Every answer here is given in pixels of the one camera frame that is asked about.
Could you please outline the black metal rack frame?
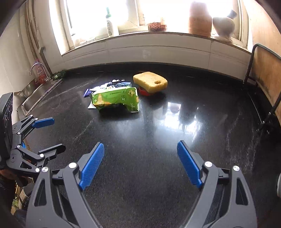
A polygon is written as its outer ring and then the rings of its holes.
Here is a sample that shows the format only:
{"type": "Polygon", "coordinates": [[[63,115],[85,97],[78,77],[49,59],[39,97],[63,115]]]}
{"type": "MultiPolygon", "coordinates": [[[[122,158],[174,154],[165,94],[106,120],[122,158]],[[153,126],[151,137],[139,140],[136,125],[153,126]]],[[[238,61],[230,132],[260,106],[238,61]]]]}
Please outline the black metal rack frame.
{"type": "Polygon", "coordinates": [[[254,44],[243,85],[248,80],[255,82],[271,105],[266,117],[260,119],[257,130],[261,131],[273,116],[280,121],[280,55],[261,43],[254,44]]]}

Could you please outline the stainless steel sink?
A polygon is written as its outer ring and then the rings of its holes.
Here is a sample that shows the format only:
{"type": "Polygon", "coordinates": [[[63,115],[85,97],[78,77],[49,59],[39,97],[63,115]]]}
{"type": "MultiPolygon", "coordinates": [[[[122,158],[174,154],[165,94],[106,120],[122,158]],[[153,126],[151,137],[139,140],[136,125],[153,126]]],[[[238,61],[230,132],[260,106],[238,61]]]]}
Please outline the stainless steel sink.
{"type": "Polygon", "coordinates": [[[36,85],[32,80],[22,91],[15,92],[14,95],[21,100],[18,112],[23,116],[28,116],[31,111],[59,84],[63,79],[49,80],[41,85],[36,85]]]}

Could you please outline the white plastic bottle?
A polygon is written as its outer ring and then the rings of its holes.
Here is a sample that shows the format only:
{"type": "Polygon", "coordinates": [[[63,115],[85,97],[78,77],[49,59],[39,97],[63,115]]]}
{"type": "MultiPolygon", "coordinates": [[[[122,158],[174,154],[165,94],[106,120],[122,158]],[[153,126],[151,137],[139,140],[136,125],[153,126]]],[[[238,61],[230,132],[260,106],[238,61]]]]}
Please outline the white plastic bottle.
{"type": "Polygon", "coordinates": [[[106,15],[106,22],[107,22],[107,34],[109,37],[115,37],[119,35],[118,26],[115,22],[115,18],[110,14],[110,9],[107,8],[107,15],[106,15]]]}

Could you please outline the tan ceramic jar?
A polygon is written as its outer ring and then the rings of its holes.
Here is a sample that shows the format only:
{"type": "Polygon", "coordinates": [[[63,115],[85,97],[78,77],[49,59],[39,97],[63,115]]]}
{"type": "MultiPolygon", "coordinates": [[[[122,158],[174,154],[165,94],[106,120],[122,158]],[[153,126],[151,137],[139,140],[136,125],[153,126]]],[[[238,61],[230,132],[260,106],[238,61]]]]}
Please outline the tan ceramic jar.
{"type": "Polygon", "coordinates": [[[193,2],[189,14],[189,32],[193,35],[210,37],[212,18],[207,6],[202,2],[193,2]]]}

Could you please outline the red small dish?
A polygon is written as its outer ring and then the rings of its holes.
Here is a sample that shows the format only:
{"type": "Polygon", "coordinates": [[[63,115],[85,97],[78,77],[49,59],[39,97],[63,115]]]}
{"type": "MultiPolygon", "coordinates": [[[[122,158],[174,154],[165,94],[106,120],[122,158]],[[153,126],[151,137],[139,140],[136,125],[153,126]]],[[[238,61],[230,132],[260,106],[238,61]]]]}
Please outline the red small dish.
{"type": "Polygon", "coordinates": [[[140,91],[140,94],[143,95],[143,96],[151,96],[151,95],[153,95],[153,93],[149,93],[148,91],[146,91],[142,87],[139,87],[139,91],[140,91]]]}

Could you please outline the yellow sponge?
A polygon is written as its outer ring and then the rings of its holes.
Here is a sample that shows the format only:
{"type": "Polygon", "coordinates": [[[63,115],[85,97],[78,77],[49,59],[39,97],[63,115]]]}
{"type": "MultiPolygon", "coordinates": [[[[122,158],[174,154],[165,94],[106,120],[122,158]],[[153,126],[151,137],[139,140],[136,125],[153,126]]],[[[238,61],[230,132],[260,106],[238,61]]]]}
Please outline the yellow sponge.
{"type": "Polygon", "coordinates": [[[151,94],[162,91],[168,86],[167,79],[152,72],[143,72],[134,75],[133,82],[151,94]]]}

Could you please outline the wooden board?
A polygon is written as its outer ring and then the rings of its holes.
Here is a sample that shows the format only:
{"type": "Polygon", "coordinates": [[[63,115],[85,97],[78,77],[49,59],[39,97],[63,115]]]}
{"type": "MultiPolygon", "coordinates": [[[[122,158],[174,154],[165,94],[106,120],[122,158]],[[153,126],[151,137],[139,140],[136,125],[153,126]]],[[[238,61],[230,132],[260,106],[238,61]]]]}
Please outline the wooden board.
{"type": "Polygon", "coordinates": [[[280,96],[280,55],[266,46],[256,44],[251,75],[274,106],[280,96]]]}

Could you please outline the red detergent bottle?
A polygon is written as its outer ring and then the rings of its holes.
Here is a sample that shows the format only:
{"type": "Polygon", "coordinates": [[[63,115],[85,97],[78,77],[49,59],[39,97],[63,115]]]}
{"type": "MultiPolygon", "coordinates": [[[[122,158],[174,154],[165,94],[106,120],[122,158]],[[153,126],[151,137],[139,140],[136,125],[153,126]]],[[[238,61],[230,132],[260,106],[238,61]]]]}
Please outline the red detergent bottle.
{"type": "Polygon", "coordinates": [[[36,59],[36,73],[38,76],[38,81],[40,84],[44,84],[47,78],[47,74],[45,72],[43,64],[39,61],[39,59],[36,59]]]}

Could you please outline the green carton box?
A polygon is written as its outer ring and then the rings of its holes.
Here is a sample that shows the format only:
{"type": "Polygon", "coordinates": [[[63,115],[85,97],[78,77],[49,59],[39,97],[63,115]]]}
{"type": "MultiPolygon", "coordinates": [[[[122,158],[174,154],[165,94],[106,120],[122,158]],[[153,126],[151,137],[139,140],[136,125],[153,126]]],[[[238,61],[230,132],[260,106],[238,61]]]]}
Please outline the green carton box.
{"type": "Polygon", "coordinates": [[[98,109],[123,105],[131,113],[139,111],[139,96],[136,87],[124,86],[92,92],[92,104],[98,109]]]}

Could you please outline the chrome faucet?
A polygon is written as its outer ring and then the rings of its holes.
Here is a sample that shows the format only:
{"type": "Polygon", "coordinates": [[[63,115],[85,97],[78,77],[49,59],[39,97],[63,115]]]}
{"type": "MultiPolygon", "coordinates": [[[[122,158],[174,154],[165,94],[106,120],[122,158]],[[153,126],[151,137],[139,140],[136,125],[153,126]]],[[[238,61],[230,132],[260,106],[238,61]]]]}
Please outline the chrome faucet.
{"type": "Polygon", "coordinates": [[[50,79],[49,76],[47,75],[44,65],[40,62],[35,62],[32,65],[32,67],[30,69],[30,73],[29,73],[30,76],[32,75],[32,71],[34,68],[35,68],[35,72],[36,72],[35,78],[39,84],[44,84],[45,82],[47,82],[50,79]]]}

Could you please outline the blue snack wrapper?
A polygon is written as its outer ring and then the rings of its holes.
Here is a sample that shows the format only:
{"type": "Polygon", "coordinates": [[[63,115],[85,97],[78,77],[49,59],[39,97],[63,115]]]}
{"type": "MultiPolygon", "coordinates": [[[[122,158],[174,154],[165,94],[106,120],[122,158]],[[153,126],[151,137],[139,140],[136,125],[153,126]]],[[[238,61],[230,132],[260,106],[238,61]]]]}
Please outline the blue snack wrapper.
{"type": "Polygon", "coordinates": [[[119,87],[126,87],[126,86],[132,86],[131,82],[127,82],[124,79],[119,80],[119,79],[113,79],[110,82],[107,82],[105,84],[102,85],[98,85],[95,86],[91,89],[86,89],[86,91],[84,92],[83,97],[88,97],[91,93],[99,91],[99,90],[106,90],[106,89],[110,89],[110,88],[119,88],[119,87]]]}

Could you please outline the dark green rag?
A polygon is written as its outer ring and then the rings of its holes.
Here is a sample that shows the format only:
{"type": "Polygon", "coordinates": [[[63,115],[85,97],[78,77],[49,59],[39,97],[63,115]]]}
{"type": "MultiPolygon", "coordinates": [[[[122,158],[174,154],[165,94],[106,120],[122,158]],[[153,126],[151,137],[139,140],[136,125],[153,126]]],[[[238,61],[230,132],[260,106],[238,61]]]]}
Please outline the dark green rag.
{"type": "Polygon", "coordinates": [[[51,79],[60,80],[60,79],[63,79],[65,76],[66,76],[66,70],[62,70],[62,71],[54,73],[53,76],[51,77],[51,79]]]}

